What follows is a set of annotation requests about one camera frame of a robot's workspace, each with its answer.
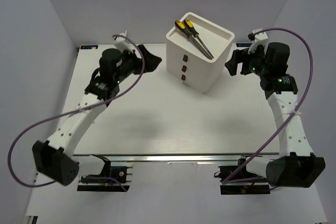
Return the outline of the grey metal file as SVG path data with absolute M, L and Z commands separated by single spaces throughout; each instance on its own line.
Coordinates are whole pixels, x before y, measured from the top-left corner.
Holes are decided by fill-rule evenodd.
M 191 33 L 193 28 L 192 25 L 189 25 L 186 21 L 181 22 L 180 20 L 175 21 L 175 27 L 183 33 L 187 39 L 207 58 L 212 59 L 210 54 L 203 48 L 203 46 L 195 39 L 194 33 Z

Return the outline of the yellow handle screwdriver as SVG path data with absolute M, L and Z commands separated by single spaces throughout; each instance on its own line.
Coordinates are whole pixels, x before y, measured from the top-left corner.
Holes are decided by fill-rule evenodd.
M 210 50 L 206 47 L 206 45 L 204 44 L 204 42 L 201 40 L 199 33 L 196 31 L 193 23 L 189 20 L 189 19 L 184 19 L 183 20 L 184 25 L 186 26 L 186 28 L 189 30 L 189 32 L 198 39 L 198 41 L 201 43 L 201 45 L 203 46 L 203 48 L 207 51 L 207 53 L 210 55 L 210 57 L 212 59 L 214 59 L 214 56 L 212 55 L 212 53 L 210 52 Z

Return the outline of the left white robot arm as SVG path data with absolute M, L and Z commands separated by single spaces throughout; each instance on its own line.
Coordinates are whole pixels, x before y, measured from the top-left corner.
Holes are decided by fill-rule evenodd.
M 139 45 L 142 58 L 129 49 L 109 48 L 102 52 L 99 67 L 78 104 L 79 113 L 68 116 L 64 124 L 44 142 L 32 147 L 37 170 L 67 186 L 82 175 L 80 162 L 72 159 L 74 151 L 94 120 L 109 106 L 120 91 L 119 84 L 129 75 L 153 72 L 162 59 Z

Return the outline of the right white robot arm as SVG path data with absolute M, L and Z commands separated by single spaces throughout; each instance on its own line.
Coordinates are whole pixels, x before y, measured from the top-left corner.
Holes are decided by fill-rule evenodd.
M 309 188 L 326 167 L 324 158 L 317 157 L 306 137 L 298 108 L 298 88 L 293 76 L 286 73 L 290 56 L 288 45 L 271 42 L 257 46 L 254 52 L 236 49 L 225 63 L 231 76 L 238 64 L 241 74 L 253 73 L 260 78 L 261 89 L 271 107 L 279 139 L 279 156 L 268 159 L 260 150 L 247 158 L 233 172 L 247 182 L 255 175 L 263 177 L 272 187 Z

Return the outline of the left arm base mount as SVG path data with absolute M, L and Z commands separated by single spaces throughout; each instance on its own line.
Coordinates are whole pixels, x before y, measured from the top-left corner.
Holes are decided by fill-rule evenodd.
M 112 162 L 105 165 L 99 175 L 80 177 L 77 191 L 126 193 L 130 188 L 132 175 L 132 163 Z

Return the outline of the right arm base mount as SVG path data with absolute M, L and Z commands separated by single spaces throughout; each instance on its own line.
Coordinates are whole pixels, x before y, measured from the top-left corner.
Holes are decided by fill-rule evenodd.
M 219 179 L 221 195 L 266 195 L 271 188 L 265 178 L 249 173 L 243 168 L 229 181 L 224 180 L 237 168 L 237 165 L 219 166 L 214 178 Z

